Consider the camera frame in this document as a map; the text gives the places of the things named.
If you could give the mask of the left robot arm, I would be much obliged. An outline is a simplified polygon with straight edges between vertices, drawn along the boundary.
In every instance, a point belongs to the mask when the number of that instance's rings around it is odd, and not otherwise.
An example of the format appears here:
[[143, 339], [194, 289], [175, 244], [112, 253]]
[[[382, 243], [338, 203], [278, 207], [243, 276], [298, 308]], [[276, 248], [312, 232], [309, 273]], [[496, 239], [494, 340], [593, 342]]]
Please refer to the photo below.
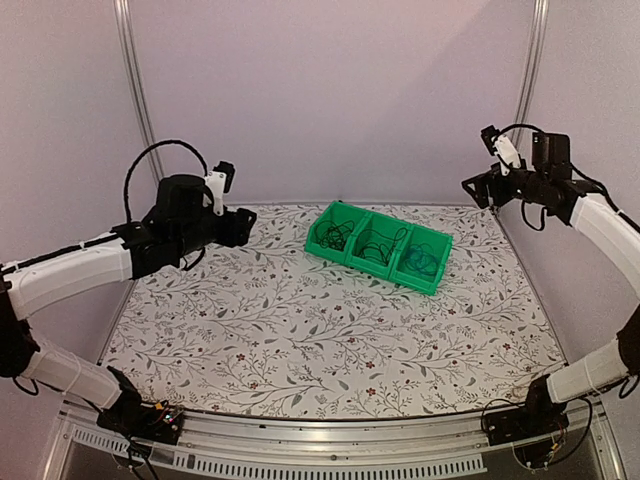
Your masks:
[[229, 183], [224, 172], [170, 176], [160, 182], [142, 220], [128, 220], [92, 240], [2, 268], [2, 377], [30, 379], [80, 397], [108, 411], [126, 433], [141, 433], [149, 415], [126, 376], [35, 335], [28, 320], [86, 291], [180, 267], [185, 257], [203, 255], [210, 244], [246, 245], [257, 215], [225, 206]]

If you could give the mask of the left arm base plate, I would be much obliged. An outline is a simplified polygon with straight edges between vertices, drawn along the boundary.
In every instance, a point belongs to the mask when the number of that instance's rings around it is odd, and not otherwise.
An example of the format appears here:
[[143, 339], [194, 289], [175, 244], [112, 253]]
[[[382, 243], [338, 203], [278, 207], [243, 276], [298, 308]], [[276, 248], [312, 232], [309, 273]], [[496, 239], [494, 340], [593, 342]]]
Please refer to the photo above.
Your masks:
[[99, 413], [97, 425], [125, 438], [176, 445], [184, 424], [184, 409], [166, 401], [145, 404], [135, 400], [116, 402]]

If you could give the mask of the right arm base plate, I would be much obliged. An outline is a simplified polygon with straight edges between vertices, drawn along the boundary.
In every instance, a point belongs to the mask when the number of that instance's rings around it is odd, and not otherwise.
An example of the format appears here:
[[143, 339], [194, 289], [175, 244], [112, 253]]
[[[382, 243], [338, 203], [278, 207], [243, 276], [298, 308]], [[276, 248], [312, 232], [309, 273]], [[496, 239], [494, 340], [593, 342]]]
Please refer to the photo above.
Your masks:
[[531, 415], [524, 406], [483, 412], [481, 429], [490, 446], [511, 445], [516, 460], [527, 469], [547, 468], [564, 446], [569, 427], [564, 412]]

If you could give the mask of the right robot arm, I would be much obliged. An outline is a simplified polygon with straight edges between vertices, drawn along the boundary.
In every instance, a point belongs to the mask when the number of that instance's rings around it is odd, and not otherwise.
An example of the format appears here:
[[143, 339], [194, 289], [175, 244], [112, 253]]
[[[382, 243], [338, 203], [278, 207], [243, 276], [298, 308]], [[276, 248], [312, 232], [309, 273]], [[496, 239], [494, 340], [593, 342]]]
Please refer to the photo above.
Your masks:
[[[582, 172], [571, 159], [570, 138], [526, 125], [531, 157], [523, 159], [511, 142], [514, 125], [484, 128], [481, 139], [495, 163], [463, 181], [463, 189], [482, 209], [512, 201], [536, 205], [544, 219], [555, 218], [579, 233], [604, 262], [619, 272], [633, 291], [639, 289], [639, 226], [618, 207], [605, 185]], [[487, 415], [482, 426], [491, 442], [544, 435], [566, 428], [569, 402], [639, 383], [639, 314], [633, 312], [614, 338], [529, 385], [524, 403]]]

